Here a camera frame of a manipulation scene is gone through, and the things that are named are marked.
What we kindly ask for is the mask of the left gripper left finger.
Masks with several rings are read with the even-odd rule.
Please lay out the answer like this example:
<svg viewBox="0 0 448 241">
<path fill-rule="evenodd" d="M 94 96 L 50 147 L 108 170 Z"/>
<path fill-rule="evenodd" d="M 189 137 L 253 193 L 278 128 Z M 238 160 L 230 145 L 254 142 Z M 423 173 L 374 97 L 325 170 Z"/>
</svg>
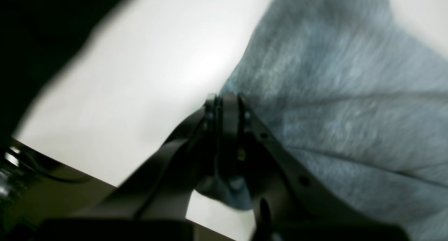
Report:
<svg viewBox="0 0 448 241">
<path fill-rule="evenodd" d="M 210 94 L 159 150 L 104 200 L 67 218 L 46 220 L 37 241 L 192 241 L 192 191 L 214 171 L 215 108 Z"/>
</svg>

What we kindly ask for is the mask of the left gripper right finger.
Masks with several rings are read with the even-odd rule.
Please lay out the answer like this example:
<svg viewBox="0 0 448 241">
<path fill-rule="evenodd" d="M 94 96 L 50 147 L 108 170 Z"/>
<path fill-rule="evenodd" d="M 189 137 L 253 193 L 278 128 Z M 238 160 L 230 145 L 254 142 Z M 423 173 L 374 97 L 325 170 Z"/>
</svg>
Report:
<svg viewBox="0 0 448 241">
<path fill-rule="evenodd" d="M 242 95 L 221 96 L 220 174 L 245 179 L 256 219 L 254 241 L 408 241 L 398 225 L 348 206 L 299 163 Z"/>
</svg>

